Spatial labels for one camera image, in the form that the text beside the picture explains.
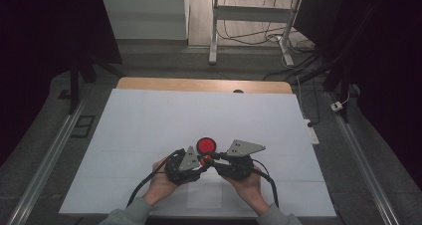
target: gray sleeve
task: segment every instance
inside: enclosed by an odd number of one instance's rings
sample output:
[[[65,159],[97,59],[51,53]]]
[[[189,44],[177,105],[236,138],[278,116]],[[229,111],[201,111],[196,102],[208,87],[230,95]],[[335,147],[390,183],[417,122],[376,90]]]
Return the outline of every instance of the gray sleeve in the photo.
[[[100,225],[144,225],[152,207],[137,197],[126,209],[115,209]]]
[[[260,225],[301,225],[299,219],[289,214],[286,216],[280,211],[276,204],[272,204],[270,208],[261,216],[257,218]]]

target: wall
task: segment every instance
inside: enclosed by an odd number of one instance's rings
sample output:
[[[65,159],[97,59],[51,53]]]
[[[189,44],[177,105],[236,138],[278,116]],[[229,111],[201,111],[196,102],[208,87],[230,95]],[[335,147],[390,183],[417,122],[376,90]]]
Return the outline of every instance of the wall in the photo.
[[[117,39],[186,40],[189,0],[104,0]]]

